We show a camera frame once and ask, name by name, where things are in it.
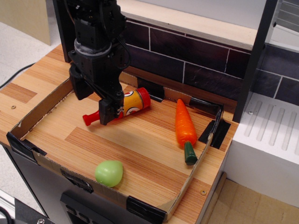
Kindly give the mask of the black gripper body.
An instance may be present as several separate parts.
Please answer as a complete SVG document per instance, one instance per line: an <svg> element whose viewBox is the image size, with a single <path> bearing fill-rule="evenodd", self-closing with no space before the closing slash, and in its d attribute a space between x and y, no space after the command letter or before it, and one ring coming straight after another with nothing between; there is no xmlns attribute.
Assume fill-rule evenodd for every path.
<svg viewBox="0 0 299 224"><path fill-rule="evenodd" d="M109 98L121 104L124 93L119 76L128 66L127 52L127 47L122 44L109 44L101 49L75 44L74 50L68 53L72 60L70 70L80 73L102 99Z"/></svg>

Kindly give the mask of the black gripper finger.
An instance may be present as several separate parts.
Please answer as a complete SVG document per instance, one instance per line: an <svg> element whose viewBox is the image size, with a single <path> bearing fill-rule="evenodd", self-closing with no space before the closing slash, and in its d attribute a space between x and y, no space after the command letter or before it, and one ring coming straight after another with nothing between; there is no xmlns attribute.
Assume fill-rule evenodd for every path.
<svg viewBox="0 0 299 224"><path fill-rule="evenodd" d="M110 121L119 118L123 109L123 101L121 101L121 104L118 104L109 98L101 99L99 101L100 123L102 125L107 125Z"/></svg>
<svg viewBox="0 0 299 224"><path fill-rule="evenodd" d="M81 74L75 70L70 70L70 81L78 100L83 100L93 94L93 89L82 78Z"/></svg>

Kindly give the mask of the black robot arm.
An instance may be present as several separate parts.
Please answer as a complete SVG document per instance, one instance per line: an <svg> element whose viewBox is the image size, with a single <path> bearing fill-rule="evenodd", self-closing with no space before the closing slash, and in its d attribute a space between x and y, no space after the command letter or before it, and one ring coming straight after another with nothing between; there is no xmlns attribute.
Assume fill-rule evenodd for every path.
<svg viewBox="0 0 299 224"><path fill-rule="evenodd" d="M100 123L118 118L124 107L120 74L131 63L122 36L127 18L115 0L66 0L76 38L71 59L70 80L79 100L96 93Z"/></svg>

